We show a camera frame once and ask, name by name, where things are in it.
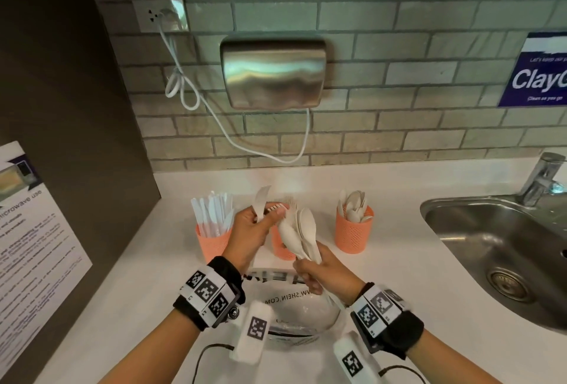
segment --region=paper notice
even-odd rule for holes
[[[0,378],[91,265],[20,145],[0,147]]]

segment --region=hand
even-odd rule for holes
[[[278,202],[268,202],[266,208],[277,205]],[[264,245],[266,236],[274,224],[285,216],[285,208],[276,208],[259,223],[254,223],[256,213],[249,206],[234,216],[234,225],[222,256],[232,263],[243,274],[250,266],[258,249]]]
[[[338,296],[346,305],[352,305],[365,282],[344,266],[329,247],[317,241],[321,264],[303,259],[295,260],[294,269],[301,275],[311,293],[322,294],[322,287]]]

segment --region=blue sign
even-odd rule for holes
[[[499,107],[567,105],[567,32],[529,33]]]

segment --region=black cable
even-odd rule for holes
[[[384,374],[385,374],[386,372],[388,372],[388,371],[391,370],[391,369],[407,369],[407,370],[410,370],[410,371],[413,372],[415,375],[417,375],[418,377],[420,377],[420,380],[421,380],[421,382],[422,382],[423,384],[426,384],[426,382],[425,382],[425,380],[423,379],[423,377],[422,377],[419,373],[417,373],[417,371],[413,370],[411,367],[407,367],[407,366],[403,366],[403,365],[394,365],[394,366],[385,367],[385,368],[382,369],[380,372],[378,372],[378,375],[382,377],[382,376],[384,376]]]
[[[210,344],[204,347],[203,351],[201,351],[201,354],[199,354],[199,358],[197,359],[197,364],[195,365],[195,374],[193,375],[193,381],[191,381],[191,384],[195,384],[195,378],[197,378],[197,369],[199,369],[199,362],[201,361],[203,354],[205,354],[205,351],[207,351],[209,348],[213,348],[215,346],[221,346],[223,348],[229,349],[230,351],[234,350],[234,347],[232,345],[227,344]]]

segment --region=white countertop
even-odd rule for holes
[[[211,188],[254,192],[257,186],[270,183],[276,193],[293,192],[301,205],[313,210],[318,239],[355,273],[393,288],[412,304],[429,331],[503,383],[565,382],[567,336],[539,327],[500,305],[472,279],[420,214],[422,202],[431,198],[512,193],[534,164],[534,159],[469,160],[157,176],[165,198],[153,209],[36,384],[96,383],[167,315],[180,282],[203,260],[190,197]],[[344,254],[333,244],[337,194],[342,187],[366,190],[376,214],[368,246],[359,255]],[[173,191],[183,196],[171,197]],[[239,202],[248,205],[250,198],[240,197]],[[275,258],[266,247],[254,265],[291,268],[291,262]],[[345,332],[352,329],[349,319]],[[229,342],[231,331],[225,325],[201,335],[174,383],[190,382],[202,347]],[[388,353],[377,353],[375,358],[382,367],[402,363]],[[394,384],[420,382],[412,375],[393,370],[385,378]],[[317,341],[301,348],[267,350],[257,367],[232,362],[226,350],[211,349],[201,361],[196,382],[348,381],[331,345]]]

